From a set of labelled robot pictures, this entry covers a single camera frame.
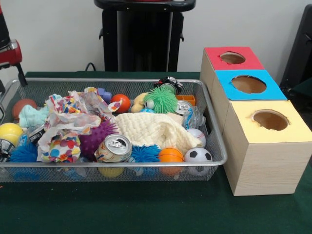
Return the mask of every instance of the box with round hole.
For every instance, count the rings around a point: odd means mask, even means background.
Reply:
[[[211,94],[216,71],[264,70],[260,60],[250,47],[207,47],[203,52],[200,80]]]
[[[211,100],[223,132],[230,100],[287,100],[266,70],[216,71]]]
[[[312,153],[312,132],[290,101],[231,101],[223,138],[236,196],[294,193]]]

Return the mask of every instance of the purple toy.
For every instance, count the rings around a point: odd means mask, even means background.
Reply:
[[[98,149],[98,146],[108,135],[118,133],[115,131],[116,129],[116,124],[111,124],[108,120],[102,122],[97,128],[93,128],[90,135],[80,135],[81,154],[88,157],[91,161],[95,161],[94,153]]]
[[[101,96],[101,98],[103,98],[103,100],[109,104],[111,102],[112,99],[112,93],[110,92],[106,92],[105,89],[103,88],[98,88],[97,89],[97,94]]]

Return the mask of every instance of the stacked boxes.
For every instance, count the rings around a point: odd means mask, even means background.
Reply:
[[[312,154],[312,132],[252,50],[205,48],[200,79],[223,133],[233,194],[294,193]]]

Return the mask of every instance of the yellow ball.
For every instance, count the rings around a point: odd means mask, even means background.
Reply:
[[[125,170],[124,167],[99,167],[98,171],[105,177],[115,178]]]
[[[5,123],[0,125],[0,139],[9,141],[15,147],[18,144],[20,135],[23,134],[23,130],[17,124]]]

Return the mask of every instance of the table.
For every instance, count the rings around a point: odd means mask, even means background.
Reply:
[[[28,73],[160,78],[165,73]],[[170,74],[198,78],[199,73]],[[312,167],[293,195],[234,197],[223,167],[210,181],[0,184],[1,233],[312,233]]]

